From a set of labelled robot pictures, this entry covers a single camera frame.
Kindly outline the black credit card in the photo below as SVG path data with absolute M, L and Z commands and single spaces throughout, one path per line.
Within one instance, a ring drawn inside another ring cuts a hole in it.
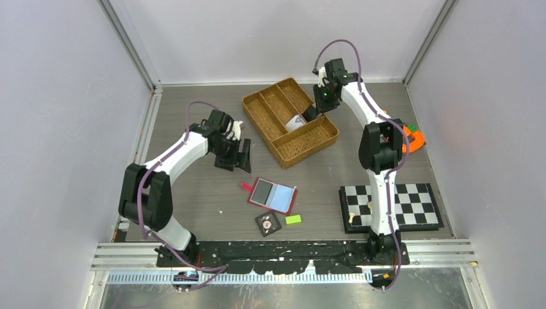
M 272 182 L 258 178 L 253 186 L 253 191 L 249 200 L 252 203 L 265 205 L 273 186 L 274 184 Z

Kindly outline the red leather card holder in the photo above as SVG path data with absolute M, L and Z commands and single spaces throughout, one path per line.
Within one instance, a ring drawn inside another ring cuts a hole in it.
M 291 212 L 292 212 L 293 206 L 295 205 L 296 196 L 298 194 L 298 189 L 296 187 L 289 187 L 289 186 L 286 186 L 286 185 L 281 185 L 279 183 L 267 180 L 267 181 L 270 181 L 270 182 L 272 182 L 274 184 L 274 186 L 273 186 L 273 188 L 272 188 L 272 190 L 270 192 L 270 195 L 268 197 L 267 203 L 265 205 L 252 203 L 249 200 L 249 198 L 250 198 L 250 195 L 251 195 L 251 193 L 253 191 L 253 186 L 255 185 L 256 180 L 258 178 L 256 178 L 254 180 L 254 183 L 252 185 L 248 184 L 248 183 L 245 183 L 245 182 L 240 182 L 240 184 L 239 184 L 239 187 L 241 189 L 243 189 L 244 191 L 248 192 L 248 194 L 249 194 L 248 198 L 247 198 L 247 202 L 249 204 L 251 204 L 251 205 L 262 207 L 264 209 L 268 209 L 270 211 L 274 211 L 274 212 L 283 214 L 285 216 L 289 216 L 291 214 Z

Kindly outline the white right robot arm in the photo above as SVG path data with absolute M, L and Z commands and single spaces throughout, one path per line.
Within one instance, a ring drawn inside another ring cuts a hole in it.
M 358 158 L 368 175 L 372 196 L 366 255 L 374 263 L 384 264 L 401 248 L 394 188 L 397 170 L 406 159 L 403 123 L 380 109 L 359 74 L 348 72 L 342 59 L 330 60 L 313 68 L 312 73 L 318 78 L 313 86 L 315 102 L 305 109 L 303 118 L 311 121 L 346 104 L 362 126 Z

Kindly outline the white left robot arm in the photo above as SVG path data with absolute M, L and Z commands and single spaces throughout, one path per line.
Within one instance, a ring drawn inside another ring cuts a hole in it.
M 241 138 L 243 122 L 214 109 L 207 119 L 187 127 L 181 138 L 145 164 L 130 164 L 124 172 L 118 213 L 163 242 L 159 252 L 181 266 L 194 264 L 199 254 L 196 236 L 173 215 L 172 186 L 195 161 L 212 153 L 214 165 L 250 173 L 250 139 Z

